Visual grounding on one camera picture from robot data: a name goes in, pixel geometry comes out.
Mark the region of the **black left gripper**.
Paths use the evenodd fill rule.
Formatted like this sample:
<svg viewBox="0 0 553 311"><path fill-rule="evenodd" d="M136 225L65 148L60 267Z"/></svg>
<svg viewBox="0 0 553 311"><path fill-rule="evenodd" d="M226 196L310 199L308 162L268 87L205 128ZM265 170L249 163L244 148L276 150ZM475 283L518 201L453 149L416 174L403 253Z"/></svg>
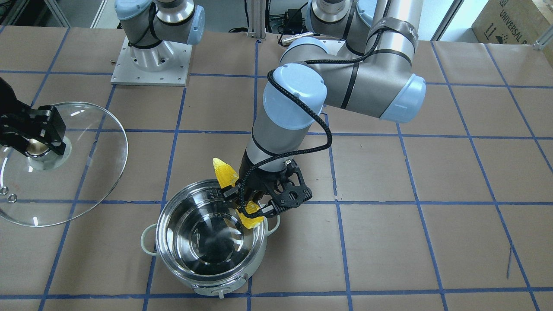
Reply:
<svg viewBox="0 0 553 311"><path fill-rule="evenodd" d="M253 166L248 156L243 156L237 185L222 189L223 198L229 207L239 210L243 215L275 217L312 198L312 191L305 184L296 161L292 160L282 171L255 168L247 175ZM271 196L271 200L261 203L259 200L265 195ZM246 211L245 206L249 202L257 203L259 207Z"/></svg>

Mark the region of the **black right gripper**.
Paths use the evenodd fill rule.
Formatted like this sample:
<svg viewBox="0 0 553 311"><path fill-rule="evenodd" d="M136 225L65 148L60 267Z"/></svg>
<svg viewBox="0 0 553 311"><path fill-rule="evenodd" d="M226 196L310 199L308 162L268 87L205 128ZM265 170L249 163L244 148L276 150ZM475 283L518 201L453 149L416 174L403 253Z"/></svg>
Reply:
<svg viewBox="0 0 553 311"><path fill-rule="evenodd" d="M63 137L67 127L58 109L53 105L31 108L16 98L4 79L0 79L0 115L0 143L4 147L28 149L34 139L58 156L66 153Z"/></svg>

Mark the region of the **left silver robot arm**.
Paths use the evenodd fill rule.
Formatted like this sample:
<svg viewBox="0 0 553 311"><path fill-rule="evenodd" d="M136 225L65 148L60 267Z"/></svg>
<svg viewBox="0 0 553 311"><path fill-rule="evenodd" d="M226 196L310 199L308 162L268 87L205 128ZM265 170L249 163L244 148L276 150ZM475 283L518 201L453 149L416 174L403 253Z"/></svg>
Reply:
<svg viewBox="0 0 553 311"><path fill-rule="evenodd" d="M421 0L311 0L306 26L344 41L332 54L302 37L269 71L239 179L223 195L245 217L275 217L311 199L293 157L328 149L323 106L395 123L411 121L426 95L412 72Z"/></svg>

